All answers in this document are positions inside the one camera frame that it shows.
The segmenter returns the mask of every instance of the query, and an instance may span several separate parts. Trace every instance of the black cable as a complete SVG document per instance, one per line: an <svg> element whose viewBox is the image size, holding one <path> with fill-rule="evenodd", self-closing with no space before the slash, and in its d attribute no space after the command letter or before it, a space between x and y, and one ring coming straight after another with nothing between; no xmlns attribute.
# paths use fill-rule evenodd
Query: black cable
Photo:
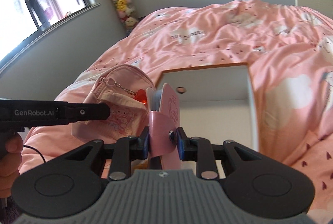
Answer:
<svg viewBox="0 0 333 224"><path fill-rule="evenodd" d="M25 147L25 148L29 148L29 149L33 149L34 151L36 151L41 157L42 157L42 159L43 159L43 161L44 161L44 163L46 163L46 160L45 160L45 158L43 157L43 155L41 154L41 152L40 151L38 151L36 148L34 148L34 147L31 147L31 146L29 146L29 145L23 145L23 147Z"/></svg>

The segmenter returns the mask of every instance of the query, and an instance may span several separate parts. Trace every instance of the pink bag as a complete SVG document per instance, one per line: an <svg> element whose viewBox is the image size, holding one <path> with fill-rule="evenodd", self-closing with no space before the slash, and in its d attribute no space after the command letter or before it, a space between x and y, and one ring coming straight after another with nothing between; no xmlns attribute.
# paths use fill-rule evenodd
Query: pink bag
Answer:
<svg viewBox="0 0 333 224"><path fill-rule="evenodd" d="M148 125L148 108L134 97L138 91L155 89L140 69L122 64L103 73L95 82L84 103L106 103L111 115L104 121L80 121L72 126L72 135L83 142L102 139L106 144L119 138L140 135Z"/></svg>

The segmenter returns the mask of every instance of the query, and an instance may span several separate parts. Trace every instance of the pink blanket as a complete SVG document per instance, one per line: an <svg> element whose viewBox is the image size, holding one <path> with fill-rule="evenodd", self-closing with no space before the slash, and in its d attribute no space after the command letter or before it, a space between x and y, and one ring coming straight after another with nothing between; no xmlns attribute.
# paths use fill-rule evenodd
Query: pink blanket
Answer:
<svg viewBox="0 0 333 224"><path fill-rule="evenodd" d="M159 10L56 100L83 102L98 76L121 63L155 82L166 69L232 62L250 65L260 151L312 179L316 196L309 215L327 223L333 218L333 21L314 10L260 0ZM81 145L71 125L36 127L25 143L47 160ZM21 172L41 163L24 149Z"/></svg>

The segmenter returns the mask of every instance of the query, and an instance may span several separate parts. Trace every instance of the white box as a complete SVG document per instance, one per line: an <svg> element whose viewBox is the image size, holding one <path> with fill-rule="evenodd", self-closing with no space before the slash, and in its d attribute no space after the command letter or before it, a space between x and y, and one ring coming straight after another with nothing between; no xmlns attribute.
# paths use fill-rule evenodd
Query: white box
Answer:
<svg viewBox="0 0 333 224"><path fill-rule="evenodd" d="M180 126L188 137L203 137L212 144L232 139L258 151L257 116L249 68L233 63L162 72L157 89L169 83L180 100ZM224 177L217 161L220 177ZM193 163L184 168L195 170Z"/></svg>

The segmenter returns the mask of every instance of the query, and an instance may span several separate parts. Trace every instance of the black robotic device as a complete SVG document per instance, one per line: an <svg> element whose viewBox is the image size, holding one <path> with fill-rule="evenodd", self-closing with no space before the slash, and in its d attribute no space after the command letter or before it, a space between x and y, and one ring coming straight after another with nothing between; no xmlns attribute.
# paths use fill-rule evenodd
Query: black robotic device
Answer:
<svg viewBox="0 0 333 224"><path fill-rule="evenodd" d="M14 117L17 110L54 112L32 121ZM8 133L22 126L106 119L110 110L106 104L1 100L0 114L4 148ZM148 127L116 144L93 140L17 178L12 196L23 214L15 223L314 223L306 216L314 186L301 172L232 140L211 144L188 138L181 127L172 139L182 161L197 163L196 176L191 170L131 174L131 161L148 158ZM102 179L106 159L112 162Z"/></svg>

